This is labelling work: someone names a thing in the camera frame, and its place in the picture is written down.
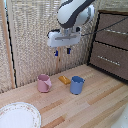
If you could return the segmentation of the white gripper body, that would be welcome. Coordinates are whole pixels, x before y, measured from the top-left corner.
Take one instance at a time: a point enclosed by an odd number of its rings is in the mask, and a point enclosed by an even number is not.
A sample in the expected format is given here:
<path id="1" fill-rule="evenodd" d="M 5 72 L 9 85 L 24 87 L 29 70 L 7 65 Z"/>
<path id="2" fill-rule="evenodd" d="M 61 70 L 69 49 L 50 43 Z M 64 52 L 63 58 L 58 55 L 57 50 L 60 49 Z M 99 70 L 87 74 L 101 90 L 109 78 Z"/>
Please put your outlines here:
<path id="1" fill-rule="evenodd" d="M 66 45 L 74 45 L 80 41 L 81 35 L 79 32 L 63 35 L 59 30 L 50 31 L 48 33 L 47 45 L 49 47 L 61 47 Z"/>

